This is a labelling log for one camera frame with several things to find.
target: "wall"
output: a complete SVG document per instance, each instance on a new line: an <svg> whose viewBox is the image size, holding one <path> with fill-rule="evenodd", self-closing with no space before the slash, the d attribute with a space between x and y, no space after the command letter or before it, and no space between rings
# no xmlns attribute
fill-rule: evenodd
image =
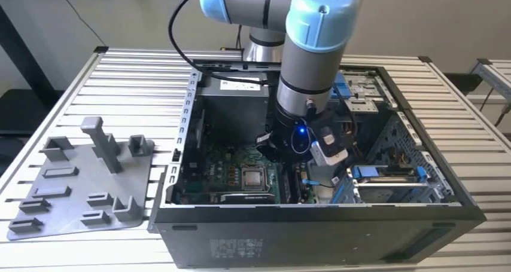
<svg viewBox="0 0 511 272"><path fill-rule="evenodd" d="M179 1L71 0L107 45L133 48L171 48L167 24ZM51 82L65 89L99 40L65 0L0 3ZM234 46L237 26L205 18L198 0L185 7L177 25L183 48ZM511 59L504 45L509 32L509 0L365 0L348 53L429 55L441 69L466 72L477 57ZM5 66L2 62L0 71L13 70ZM11 82L23 86L17 77Z"/></svg>

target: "wire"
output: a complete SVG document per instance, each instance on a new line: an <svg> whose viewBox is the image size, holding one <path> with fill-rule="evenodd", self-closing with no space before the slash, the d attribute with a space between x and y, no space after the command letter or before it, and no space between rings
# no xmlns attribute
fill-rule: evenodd
<svg viewBox="0 0 511 272"><path fill-rule="evenodd" d="M496 123L494 126L498 127L498 125L501 124L502 120L505 119L505 115L506 115L506 113L502 113L502 114L501 114L501 116L500 116L500 118L498 118L497 123Z"/></svg>
<svg viewBox="0 0 511 272"><path fill-rule="evenodd" d="M489 98L490 98L490 95L493 94L493 92L494 92L494 88L490 90L489 94L486 95L486 99L485 99L485 101L484 101L484 103L481 105L481 109L480 109L481 112L482 112L482 109L484 109L484 107L486 105L486 102L489 101Z"/></svg>
<svg viewBox="0 0 511 272"><path fill-rule="evenodd" d="M238 36L237 36L237 49L243 48L243 46L242 46L242 28L243 28L243 25L239 25L238 26Z"/></svg>
<svg viewBox="0 0 511 272"><path fill-rule="evenodd" d="M350 118L352 118L352 124L354 126L353 129L352 129L352 134L353 134L354 138L357 138L357 136L358 136L358 122L356 121L356 115L350 111L349 105L345 103L345 100L344 100L344 97L342 97L342 92L340 91L340 88L338 88L338 86L336 84L334 84L333 88L334 88L334 92L336 92L336 94L338 95L338 98L340 98L340 104L345 105L346 108L348 108L348 111L349 111L349 114L350 114Z"/></svg>
<svg viewBox="0 0 511 272"><path fill-rule="evenodd" d="M231 82L245 82L245 83L249 83L249 84L257 84L257 85L266 85L267 84L267 81L251 81L251 80L241 80L241 79L235 79L235 78L229 78L229 77L223 77L223 76L219 76L217 74L213 74L210 72L207 72L205 70L205 68L199 67L197 64L194 64L194 62L189 59L189 57L186 56L186 54L183 53L179 45L178 45L178 42L174 38L174 23L177 21L177 17L178 17L178 14L179 12L182 11L183 9L183 6L186 5L186 3L189 2L190 0L182 0L182 2L178 4L178 7L173 13L173 16L170 18L170 21L169 21L169 38L170 38L170 42L173 43L174 45L174 48L177 49L178 51L178 54L182 56L183 60L186 60L186 62L189 63L189 65L195 68L195 70L198 70L199 72L202 72L203 75L206 75L207 77L211 77L211 78L215 78L215 79L219 79L219 80L225 80L225 81L231 81Z"/></svg>
<svg viewBox="0 0 511 272"><path fill-rule="evenodd" d="M81 13L78 12L75 6L73 6L71 1L70 1L70 0L66 0L66 2L70 4L73 10L75 11L77 16L79 16L79 19L81 19L82 23L85 23L85 25L90 28L90 30L93 31L93 33L97 35L99 41L102 42L102 44L103 44L105 46L107 46L106 43L105 43L105 41L103 41L103 39L101 38L101 36L98 35L97 31L94 30L94 28L89 25L89 23L86 22L86 20L83 20L83 18L82 18L82 16L81 16Z"/></svg>
<svg viewBox="0 0 511 272"><path fill-rule="evenodd" d="M334 186L332 185L325 185L325 184L320 184L321 187L326 187L326 188L336 188Z"/></svg>

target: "black stand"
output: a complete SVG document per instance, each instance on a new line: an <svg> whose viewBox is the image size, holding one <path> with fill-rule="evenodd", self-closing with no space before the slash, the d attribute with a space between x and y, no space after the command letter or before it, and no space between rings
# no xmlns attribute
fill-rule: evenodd
<svg viewBox="0 0 511 272"><path fill-rule="evenodd" d="M0 5L0 45L33 91L10 90L0 98L0 136L31 136L59 100L42 67Z"/></svg>

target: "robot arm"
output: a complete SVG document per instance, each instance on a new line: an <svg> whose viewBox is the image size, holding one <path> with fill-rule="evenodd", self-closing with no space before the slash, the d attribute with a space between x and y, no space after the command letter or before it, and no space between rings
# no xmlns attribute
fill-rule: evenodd
<svg viewBox="0 0 511 272"><path fill-rule="evenodd" d="M338 164L348 151L334 116L325 110L354 32L357 0L201 0L201 4L205 14L222 22L287 32L274 131L295 154L313 155L324 165ZM309 143L299 152L294 142L303 128Z"/></svg>

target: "aluminum extrusion table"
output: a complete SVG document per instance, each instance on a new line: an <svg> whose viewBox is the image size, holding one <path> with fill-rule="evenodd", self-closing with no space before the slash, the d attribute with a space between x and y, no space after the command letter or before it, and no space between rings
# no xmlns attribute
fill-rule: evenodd
<svg viewBox="0 0 511 272"><path fill-rule="evenodd" d="M239 53L190 51L193 59L238 60ZM365 267L301 267L242 271L422 271L511 270L511 143L464 97L433 63L417 57L345 56L348 65L385 66L416 115L474 196L489 221L422 263ZM175 271L158 234L138 228L98 231L10 242L7 226L17 216L46 157L49 136L89 142L83 117L101 115L105 132L118 140L141 133L157 142L146 203L150 215L158 180L170 162L190 66L174 51L111 48L95 53L59 103L0 178L0 268L14 271Z"/></svg>
<svg viewBox="0 0 511 272"><path fill-rule="evenodd" d="M482 76L508 103L511 103L511 60L478 59L473 74Z"/></svg>

